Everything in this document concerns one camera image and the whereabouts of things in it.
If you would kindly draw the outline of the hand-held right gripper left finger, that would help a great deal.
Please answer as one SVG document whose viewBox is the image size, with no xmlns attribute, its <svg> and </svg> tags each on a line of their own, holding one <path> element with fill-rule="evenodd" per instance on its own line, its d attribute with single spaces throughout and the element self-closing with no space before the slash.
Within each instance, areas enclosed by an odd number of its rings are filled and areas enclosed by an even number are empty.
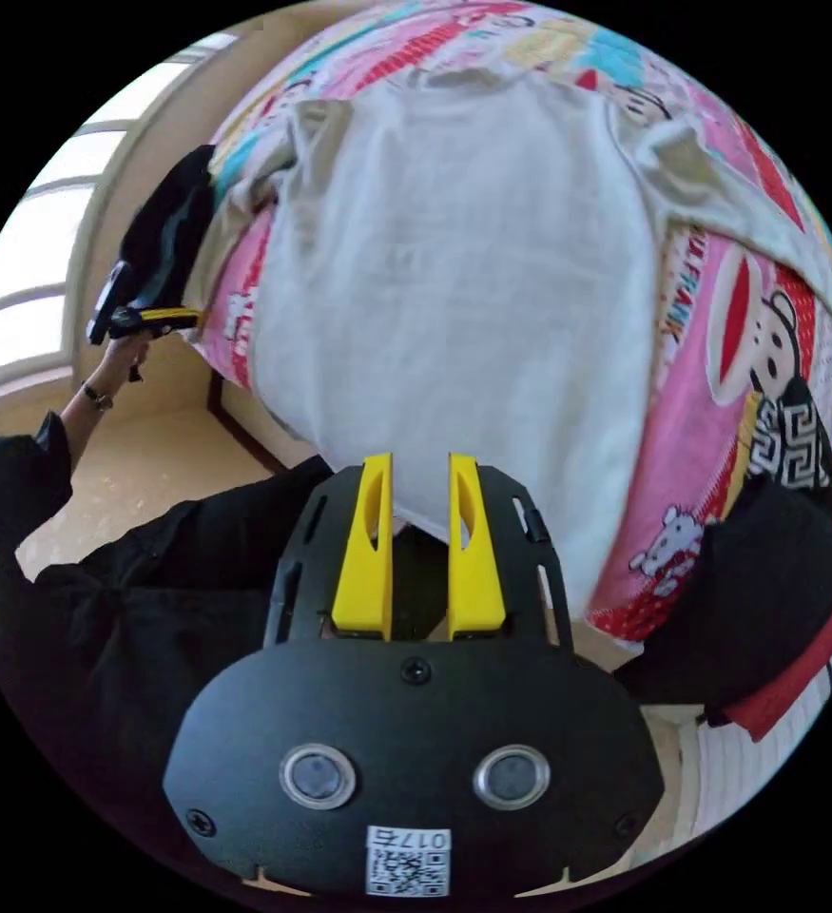
<svg viewBox="0 0 832 913">
<path fill-rule="evenodd" d="M 337 633 L 388 640 L 393 619 L 393 457 L 367 457 L 331 610 Z"/>
</svg>

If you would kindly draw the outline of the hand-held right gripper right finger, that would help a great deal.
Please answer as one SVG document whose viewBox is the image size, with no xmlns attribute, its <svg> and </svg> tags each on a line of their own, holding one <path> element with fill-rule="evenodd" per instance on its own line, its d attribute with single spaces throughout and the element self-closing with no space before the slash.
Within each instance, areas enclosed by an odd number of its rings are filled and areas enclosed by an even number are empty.
<svg viewBox="0 0 832 913">
<path fill-rule="evenodd" d="M 449 454 L 448 477 L 448 638 L 494 635 L 506 609 L 476 460 Z"/>
</svg>

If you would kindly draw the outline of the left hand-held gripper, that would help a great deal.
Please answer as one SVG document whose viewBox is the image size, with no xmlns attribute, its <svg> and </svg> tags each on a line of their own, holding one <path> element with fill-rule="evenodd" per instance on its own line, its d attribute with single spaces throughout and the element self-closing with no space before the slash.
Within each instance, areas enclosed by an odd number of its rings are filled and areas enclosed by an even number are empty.
<svg viewBox="0 0 832 913">
<path fill-rule="evenodd" d="M 87 324 L 86 338 L 92 346 L 143 332 L 157 339 L 176 330 L 193 329 L 200 318 L 201 312 L 194 308 L 140 304 L 133 268 L 125 261 L 117 261 Z"/>
</svg>

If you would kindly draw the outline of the person's left hand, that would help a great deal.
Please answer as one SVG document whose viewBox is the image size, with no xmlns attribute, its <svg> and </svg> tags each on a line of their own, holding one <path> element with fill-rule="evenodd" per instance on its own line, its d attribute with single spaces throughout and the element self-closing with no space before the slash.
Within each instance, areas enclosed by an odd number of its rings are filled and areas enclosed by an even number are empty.
<svg viewBox="0 0 832 913">
<path fill-rule="evenodd" d="M 145 361 L 145 357 L 152 342 L 152 335 L 148 332 L 121 337 L 108 343 L 102 362 L 100 364 L 102 389 L 109 395 L 115 394 L 128 382 L 131 369 Z"/>
</svg>

